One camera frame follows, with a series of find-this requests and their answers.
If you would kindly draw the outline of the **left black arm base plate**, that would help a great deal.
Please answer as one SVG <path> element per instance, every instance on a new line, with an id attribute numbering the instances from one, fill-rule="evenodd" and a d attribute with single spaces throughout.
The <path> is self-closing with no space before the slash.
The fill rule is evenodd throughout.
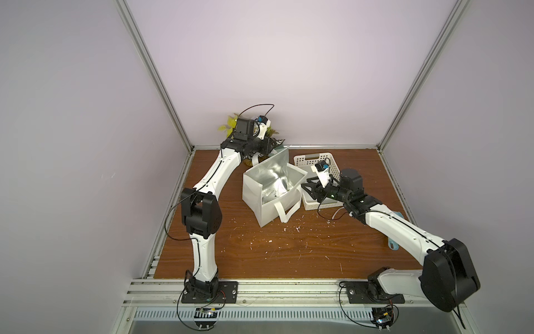
<path id="1" fill-rule="evenodd" d="M 236 303 L 239 291 L 237 281 L 219 281 L 215 278 L 210 282 L 194 280 L 186 282 L 185 291 L 180 298 L 182 303 Z"/>

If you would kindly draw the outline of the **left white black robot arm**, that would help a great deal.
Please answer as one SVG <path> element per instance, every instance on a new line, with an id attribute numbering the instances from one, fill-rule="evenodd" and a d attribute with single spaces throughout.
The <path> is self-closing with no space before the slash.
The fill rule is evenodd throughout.
<path id="1" fill-rule="evenodd" d="M 213 299 L 219 291 L 215 236 L 222 223 L 218 199 L 234 170 L 245 159 L 267 157 L 280 143 L 267 135 L 266 116 L 237 118 L 236 126 L 221 143 L 218 157 L 193 188 L 181 194 L 181 218 L 194 247 L 194 270 L 186 279 L 186 291 Z"/>

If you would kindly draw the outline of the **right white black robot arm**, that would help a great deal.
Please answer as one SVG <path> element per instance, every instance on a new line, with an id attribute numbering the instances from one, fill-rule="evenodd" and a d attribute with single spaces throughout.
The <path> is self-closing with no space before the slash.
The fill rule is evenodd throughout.
<path id="1" fill-rule="evenodd" d="M 368 294 L 374 301 L 390 301 L 398 295 L 426 298 L 436 308 L 449 313 L 481 288 L 478 274 L 467 246 L 460 240 L 443 239 L 429 233 L 368 195 L 361 175 L 344 169 L 339 178 L 321 161 L 311 167 L 314 177 L 302 187 L 312 199 L 343 204 L 348 215 L 373 228 L 402 249 L 421 266 L 420 270 L 382 268 L 368 277 Z"/>

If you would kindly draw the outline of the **white insulated delivery bag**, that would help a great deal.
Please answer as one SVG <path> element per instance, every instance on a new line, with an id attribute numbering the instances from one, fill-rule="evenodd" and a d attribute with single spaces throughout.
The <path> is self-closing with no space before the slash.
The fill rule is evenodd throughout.
<path id="1" fill-rule="evenodd" d="M 289 162 L 288 148 L 243 174 L 242 199 L 260 227 L 276 218 L 285 224 L 301 208 L 306 177 L 306 171 Z"/>

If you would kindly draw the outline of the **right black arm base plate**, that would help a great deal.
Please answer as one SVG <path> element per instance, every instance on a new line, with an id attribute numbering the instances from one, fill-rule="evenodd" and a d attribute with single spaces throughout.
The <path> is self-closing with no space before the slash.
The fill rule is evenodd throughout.
<path id="1" fill-rule="evenodd" d="M 346 296 L 350 304 L 404 304 L 402 294 L 388 294 L 377 283 L 368 281 L 344 281 Z"/>

